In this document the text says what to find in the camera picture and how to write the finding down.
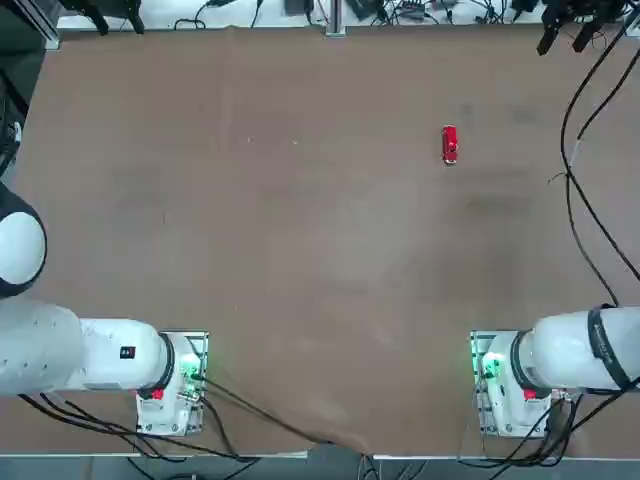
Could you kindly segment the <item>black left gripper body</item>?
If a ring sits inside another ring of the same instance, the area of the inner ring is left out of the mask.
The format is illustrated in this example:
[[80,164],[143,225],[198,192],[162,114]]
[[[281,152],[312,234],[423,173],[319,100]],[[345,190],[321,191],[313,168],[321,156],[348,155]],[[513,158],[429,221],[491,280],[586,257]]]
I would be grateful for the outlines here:
[[62,0],[66,10],[89,13],[138,13],[140,0]]

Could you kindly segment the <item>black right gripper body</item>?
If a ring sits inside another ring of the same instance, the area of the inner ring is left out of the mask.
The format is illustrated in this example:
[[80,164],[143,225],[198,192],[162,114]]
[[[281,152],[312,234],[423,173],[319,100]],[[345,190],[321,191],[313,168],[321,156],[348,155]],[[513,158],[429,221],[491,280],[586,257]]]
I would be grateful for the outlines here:
[[576,18],[589,17],[592,21],[614,23],[624,13],[624,2],[615,0],[555,0],[544,1],[544,23],[567,23]]

